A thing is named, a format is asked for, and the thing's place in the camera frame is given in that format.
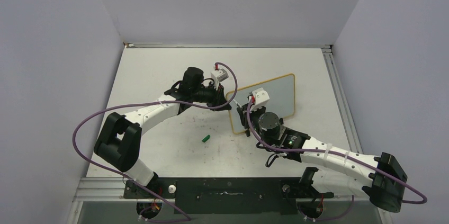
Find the yellow framed whiteboard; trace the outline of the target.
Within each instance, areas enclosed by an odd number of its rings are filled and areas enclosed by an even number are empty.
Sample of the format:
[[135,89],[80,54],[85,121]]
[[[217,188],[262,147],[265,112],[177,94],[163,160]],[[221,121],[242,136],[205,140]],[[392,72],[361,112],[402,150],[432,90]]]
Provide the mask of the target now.
[[267,112],[274,112],[279,118],[289,118],[295,115],[296,111],[296,93],[295,93],[295,75],[289,73],[283,76],[275,77],[269,80],[242,87],[226,94],[226,99],[234,99],[230,103],[229,118],[232,132],[236,135],[244,133],[245,128],[241,124],[237,108],[244,106],[248,101],[255,99],[255,107],[266,108]]

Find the green marker cap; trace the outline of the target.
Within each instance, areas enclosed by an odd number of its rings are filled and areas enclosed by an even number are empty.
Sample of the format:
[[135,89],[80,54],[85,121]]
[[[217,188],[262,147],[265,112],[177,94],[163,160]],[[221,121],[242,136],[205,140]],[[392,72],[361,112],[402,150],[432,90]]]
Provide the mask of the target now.
[[201,141],[206,143],[210,139],[210,135],[205,136]]

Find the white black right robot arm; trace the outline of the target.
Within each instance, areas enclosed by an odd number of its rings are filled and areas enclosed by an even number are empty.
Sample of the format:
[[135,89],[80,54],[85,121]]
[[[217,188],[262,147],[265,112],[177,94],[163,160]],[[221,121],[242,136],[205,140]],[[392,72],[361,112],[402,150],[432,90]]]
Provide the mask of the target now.
[[325,168],[306,169],[300,181],[305,196],[334,193],[367,197],[376,207],[398,213],[404,203],[407,174],[392,154],[365,155],[332,146],[286,127],[275,113],[252,104],[238,107],[247,136],[277,157]]

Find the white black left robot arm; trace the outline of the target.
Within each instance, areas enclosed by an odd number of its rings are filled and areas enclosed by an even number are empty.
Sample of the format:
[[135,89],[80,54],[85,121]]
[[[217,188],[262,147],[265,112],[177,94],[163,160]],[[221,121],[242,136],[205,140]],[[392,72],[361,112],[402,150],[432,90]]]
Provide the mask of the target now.
[[203,70],[189,67],[183,78],[166,90],[153,105],[126,114],[110,113],[103,124],[94,153],[130,179],[145,198],[158,190],[158,175],[139,158],[141,137],[150,129],[171,117],[180,115],[195,103],[212,111],[228,111],[222,82],[231,72],[215,65],[210,77]]

